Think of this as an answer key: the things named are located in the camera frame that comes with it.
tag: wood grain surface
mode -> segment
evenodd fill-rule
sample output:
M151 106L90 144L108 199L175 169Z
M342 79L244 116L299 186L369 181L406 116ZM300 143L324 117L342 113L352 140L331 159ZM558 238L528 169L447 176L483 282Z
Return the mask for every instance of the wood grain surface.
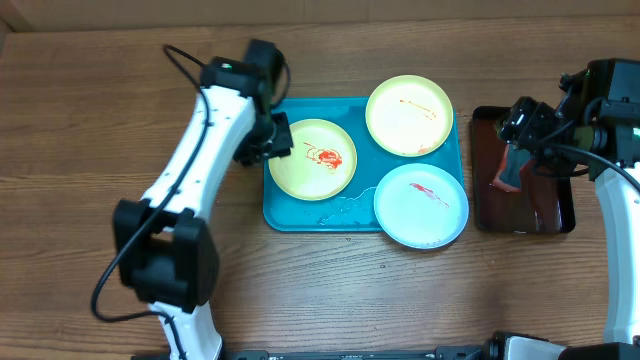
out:
M10 34L0 57L0 358L127 359L166 349L156 319L103 324L89 313L114 255L111 215L165 166L195 94L163 43L202 60L275 41L292 97L365 96L399 74L428 77L458 112L473 202L468 122L521 95L557 104L561 72L640 58L640 18L463 20ZM291 234L262 216L262 169L231 166L213 210L222 273L215 324L232 350L426 349L494 330L570 345L602 339L603 221L574 181L568 236L481 233L412 251L383 234ZM108 313L144 308L117 279Z
M629 15L639 0L0 0L18 32Z
M7 34L12 32L11 29L7 26L7 24L2 21L0 18L0 55L2 54L2 48L4 47L4 38L7 37Z

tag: yellow plate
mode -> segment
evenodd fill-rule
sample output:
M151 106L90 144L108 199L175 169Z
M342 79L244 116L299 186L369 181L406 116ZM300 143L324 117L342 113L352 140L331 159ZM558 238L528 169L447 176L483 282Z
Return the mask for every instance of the yellow plate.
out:
M428 154L445 142L453 127L447 94L431 80L402 75L380 84L367 102L367 128L392 154Z
M291 155L269 159L269 172L287 194L301 200L323 200L344 189L356 172L353 140L342 128L321 119L291 125Z

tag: plastic tray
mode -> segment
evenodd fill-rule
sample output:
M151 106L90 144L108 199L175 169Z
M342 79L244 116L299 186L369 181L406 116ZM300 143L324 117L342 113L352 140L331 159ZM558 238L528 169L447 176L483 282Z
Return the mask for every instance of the plastic tray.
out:
M420 157L400 157L381 148L369 135L365 121L367 100L367 97L284 100L278 112L286 112L289 123L325 119L342 127L356 145L358 167L349 185L336 196L303 201L282 191L265 163L263 212L271 227L280 231L382 231L373 211L373 195L382 177L404 164L435 165L464 186L455 117L449 137L436 151Z

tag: white plate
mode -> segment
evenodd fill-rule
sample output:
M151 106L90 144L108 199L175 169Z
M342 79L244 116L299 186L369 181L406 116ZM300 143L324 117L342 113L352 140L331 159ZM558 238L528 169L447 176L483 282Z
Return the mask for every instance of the white plate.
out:
M453 127L453 107L436 83L402 75L380 84L365 112L371 137L383 149L406 157L435 151Z
M373 208L389 236L416 249L449 244L469 218L462 186L446 171L427 164L391 170L378 184Z

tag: food residue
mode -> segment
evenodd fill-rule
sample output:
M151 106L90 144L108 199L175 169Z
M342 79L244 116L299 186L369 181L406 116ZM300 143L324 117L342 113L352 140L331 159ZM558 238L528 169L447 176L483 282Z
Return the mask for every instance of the food residue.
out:
M436 195L433 190L431 189L427 189L426 187L420 185L420 184L416 184L416 183L411 183L409 184L412 187L414 187L415 189L417 189L420 192L423 192L427 195L427 197L429 197L429 199L431 200L435 200L440 202L442 205L446 206L447 208L449 208L449 204L447 204L446 202L442 201L442 199L440 199L440 197L438 197L438 195Z
M315 146L305 142L309 146L307 150L307 159L313 160L318 164L324 165L330 170L335 170L342 164L342 156L333 149L317 149Z
M418 154L422 155L422 154L426 154L427 152L429 152L429 149L424 147L424 144L420 145L420 149L418 149Z
M407 103L409 105L413 105L413 106L415 106L417 108L420 108L420 109L426 111L427 113L426 114L422 114L422 115L424 115L424 117L426 117L427 119L429 119L431 121L435 121L436 119L438 119L438 115L436 115L435 112L431 111L430 109L428 109L428 108L426 108L424 106L420 106L420 105L418 105L416 103L413 103L413 102L407 101L407 100L400 100L400 102L401 103Z

